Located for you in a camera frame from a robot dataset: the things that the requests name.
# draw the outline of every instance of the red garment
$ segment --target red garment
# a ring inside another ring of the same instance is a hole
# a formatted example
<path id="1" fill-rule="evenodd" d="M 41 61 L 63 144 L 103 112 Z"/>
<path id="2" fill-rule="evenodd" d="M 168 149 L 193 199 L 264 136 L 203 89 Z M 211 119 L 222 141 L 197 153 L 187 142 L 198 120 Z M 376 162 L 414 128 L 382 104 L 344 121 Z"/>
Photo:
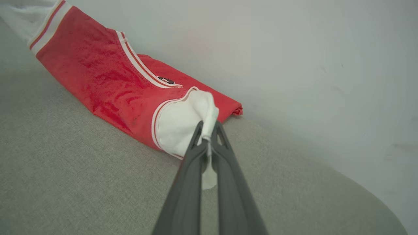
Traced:
<path id="1" fill-rule="evenodd" d="M 151 131 L 157 107 L 193 87 L 212 93 L 219 121 L 242 114 L 237 101 L 161 61 L 138 56 L 123 33 L 65 1 L 48 15 L 30 49 L 93 114 L 155 149 Z"/>

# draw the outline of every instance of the gray couch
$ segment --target gray couch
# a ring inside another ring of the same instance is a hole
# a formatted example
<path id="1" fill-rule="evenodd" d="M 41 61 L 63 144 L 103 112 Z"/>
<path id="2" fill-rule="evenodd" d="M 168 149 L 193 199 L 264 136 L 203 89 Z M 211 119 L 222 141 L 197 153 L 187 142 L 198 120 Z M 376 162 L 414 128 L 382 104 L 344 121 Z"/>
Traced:
<path id="1" fill-rule="evenodd" d="M 150 234 L 180 161 L 92 115 L 0 32 L 0 234 Z M 245 117 L 224 128 L 270 234 L 406 234 L 370 192 Z M 202 234 L 217 234 L 216 193 Z"/>

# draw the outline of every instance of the white wall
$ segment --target white wall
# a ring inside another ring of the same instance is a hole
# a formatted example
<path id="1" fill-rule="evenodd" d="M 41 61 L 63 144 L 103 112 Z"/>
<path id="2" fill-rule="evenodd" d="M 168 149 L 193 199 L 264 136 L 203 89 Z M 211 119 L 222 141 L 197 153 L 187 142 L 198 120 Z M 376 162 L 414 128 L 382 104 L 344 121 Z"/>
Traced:
<path id="1" fill-rule="evenodd" d="M 68 0 L 243 104 L 418 234 L 414 0 Z"/>

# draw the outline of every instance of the white stripe trim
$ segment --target white stripe trim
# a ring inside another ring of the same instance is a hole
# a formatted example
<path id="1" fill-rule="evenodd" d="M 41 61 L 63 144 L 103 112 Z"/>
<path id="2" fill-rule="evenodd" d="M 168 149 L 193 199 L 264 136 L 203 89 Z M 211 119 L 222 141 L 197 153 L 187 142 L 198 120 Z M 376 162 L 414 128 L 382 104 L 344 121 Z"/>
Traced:
<path id="1" fill-rule="evenodd" d="M 138 72 L 145 78 L 147 79 L 149 82 L 151 82 L 152 84 L 160 87 L 160 88 L 171 88 L 172 86 L 176 86 L 176 87 L 183 87 L 180 84 L 168 84 L 168 83 L 164 83 L 161 84 L 156 80 L 160 80 L 156 75 L 154 75 L 145 65 L 144 63 L 141 61 L 141 59 L 139 59 L 138 55 L 135 53 L 135 51 L 132 49 L 131 45 L 129 44 L 129 42 L 127 41 L 126 37 L 123 38 L 122 33 L 116 31 L 116 34 L 119 38 L 120 44 L 123 48 L 123 51 L 125 52 L 126 56 L 128 57 L 129 61 L 132 63 L 132 65 L 136 68 L 136 70 L 138 70 Z M 132 56 L 132 54 L 129 52 L 128 47 L 126 46 L 126 44 L 128 44 L 129 49 L 131 50 L 131 52 L 134 54 L 135 58 Z M 154 78 L 150 77 L 142 68 L 141 66 L 138 65 L 138 63 L 135 61 L 135 59 L 138 60 L 138 62 L 142 65 L 142 67 L 149 73 L 151 74 Z"/>
<path id="2" fill-rule="evenodd" d="M 45 19 L 44 24 L 40 28 L 39 33 L 36 34 L 36 36 L 30 41 L 29 46 L 39 37 L 39 35 L 42 33 L 44 28 L 46 27 L 46 24 L 51 17 L 51 14 L 54 12 L 56 7 L 61 3 L 62 1 L 59 1 L 56 3 L 56 6 L 51 10 L 48 17 Z M 59 24 L 61 23 L 61 20 L 64 18 L 64 16 L 67 14 L 67 12 L 71 9 L 71 5 L 65 2 L 60 9 L 56 12 L 54 17 L 51 20 L 51 23 L 48 26 L 48 29 L 45 31 L 44 35 L 39 39 L 39 41 L 32 47 L 32 52 L 36 55 L 48 42 L 49 40 L 54 36 Z"/>
<path id="3" fill-rule="evenodd" d="M 158 143 L 158 141 L 157 141 L 157 136 L 155 135 L 155 133 L 154 133 L 154 127 L 155 127 L 155 130 L 156 131 L 158 131 L 158 119 L 160 118 L 160 116 L 161 116 L 161 113 L 162 113 L 162 111 L 163 111 L 163 106 L 164 105 L 167 105 L 168 103 L 175 103 L 175 102 L 179 102 L 179 101 L 183 101 L 185 98 L 187 98 L 187 96 L 189 95 L 189 93 L 191 92 L 191 91 L 198 91 L 199 89 L 197 88 L 197 87 L 192 87 L 192 88 L 190 88 L 188 91 L 187 91 L 187 93 L 183 96 L 183 97 L 181 97 L 181 98 L 178 98 L 178 99 L 173 99 L 173 100 L 166 100 L 166 101 L 164 101 L 164 102 L 162 102 L 156 109 L 155 109 L 155 111 L 154 111 L 154 114 L 153 114 L 153 118 L 152 118 L 152 121 L 151 121 L 151 133 L 152 133 L 152 137 L 153 137 L 153 141 L 154 141 L 154 144 L 159 148 L 159 149 L 162 149 L 161 148 L 161 146 L 160 146 L 160 144 Z"/>

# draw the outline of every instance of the logo patch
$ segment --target logo patch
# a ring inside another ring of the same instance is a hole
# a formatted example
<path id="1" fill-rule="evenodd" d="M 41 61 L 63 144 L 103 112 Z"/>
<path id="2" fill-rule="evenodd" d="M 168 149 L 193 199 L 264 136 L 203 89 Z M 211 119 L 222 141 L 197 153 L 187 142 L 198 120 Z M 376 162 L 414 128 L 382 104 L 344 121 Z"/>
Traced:
<path id="1" fill-rule="evenodd" d="M 174 81 L 168 79 L 168 78 L 163 78 L 163 77 L 158 77 L 161 81 L 168 83 L 168 84 L 176 84 Z"/>

